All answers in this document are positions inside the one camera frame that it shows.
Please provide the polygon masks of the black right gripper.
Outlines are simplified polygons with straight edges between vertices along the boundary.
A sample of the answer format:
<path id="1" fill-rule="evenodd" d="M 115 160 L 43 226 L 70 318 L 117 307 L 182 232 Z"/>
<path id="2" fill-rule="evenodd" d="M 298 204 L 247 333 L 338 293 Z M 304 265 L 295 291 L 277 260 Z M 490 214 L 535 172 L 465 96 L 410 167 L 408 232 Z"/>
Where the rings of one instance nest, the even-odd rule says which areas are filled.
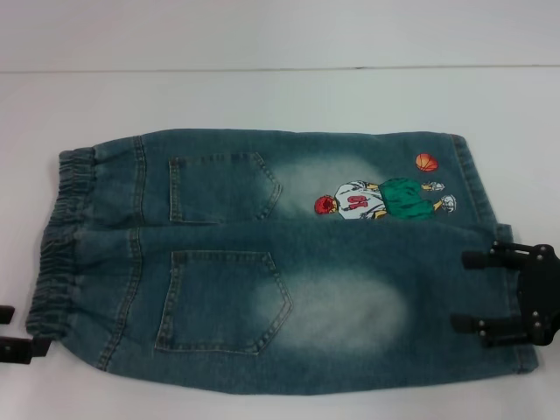
<path id="1" fill-rule="evenodd" d="M 486 251 L 465 251 L 466 270 L 507 268 L 518 270 L 522 254 L 512 243 L 495 241 Z M 451 328 L 459 334 L 475 334 L 483 347 L 527 344 L 547 346 L 559 331 L 559 258 L 550 245 L 538 244 L 529 252 L 518 277 L 520 317 L 476 318 L 450 316 Z"/>

